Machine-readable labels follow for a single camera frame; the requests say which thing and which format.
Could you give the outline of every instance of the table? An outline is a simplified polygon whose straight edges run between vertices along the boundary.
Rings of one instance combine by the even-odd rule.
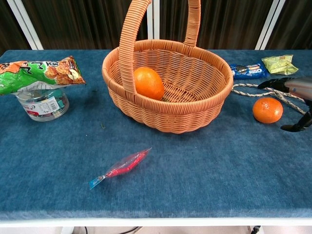
[[[299,70],[292,77],[312,75],[310,50],[212,51],[237,64],[293,54]],[[58,220],[62,225],[71,220],[82,225],[84,220],[96,225],[100,220],[114,226],[122,219],[123,225],[263,225],[274,222],[270,218],[311,223],[312,129],[280,130],[296,123],[300,113],[283,105],[281,120],[264,125],[252,115],[257,98],[231,93],[207,127],[182,135],[162,133],[114,106],[101,75],[108,53],[11,50],[0,57],[2,63],[73,55],[87,82],[65,89],[69,110],[50,122],[31,120],[13,95],[0,97],[2,223]],[[88,181],[117,160],[150,147],[131,173],[89,190]]]

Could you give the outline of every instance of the green snack bag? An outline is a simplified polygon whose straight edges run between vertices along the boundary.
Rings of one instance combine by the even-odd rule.
[[[262,61],[271,74],[291,75],[298,71],[292,64],[293,55],[266,57]]]
[[[85,84],[72,56],[61,61],[17,61],[0,64],[0,95]]]

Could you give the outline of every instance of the yellow snack packet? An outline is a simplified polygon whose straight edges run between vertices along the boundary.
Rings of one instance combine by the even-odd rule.
[[[266,57],[262,61],[271,74],[291,75],[298,71],[292,64],[293,55]]]

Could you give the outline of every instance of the wicker basket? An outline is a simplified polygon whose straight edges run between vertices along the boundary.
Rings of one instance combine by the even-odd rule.
[[[140,123],[162,132],[183,133],[208,125],[220,113],[233,86],[228,64],[196,47],[200,0],[189,0],[186,38],[136,41],[151,0],[132,0],[121,31],[119,47],[104,59],[102,74],[114,104]],[[164,98],[158,101],[136,92],[133,72],[147,66],[158,72]]]

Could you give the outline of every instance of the tangerine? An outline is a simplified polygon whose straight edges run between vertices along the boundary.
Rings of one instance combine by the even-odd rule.
[[[165,88],[159,74],[152,68],[139,67],[134,74],[136,91],[148,98],[161,100]]]
[[[282,104],[272,97],[260,98],[253,105],[253,116],[261,123],[277,122],[282,117],[282,114]]]

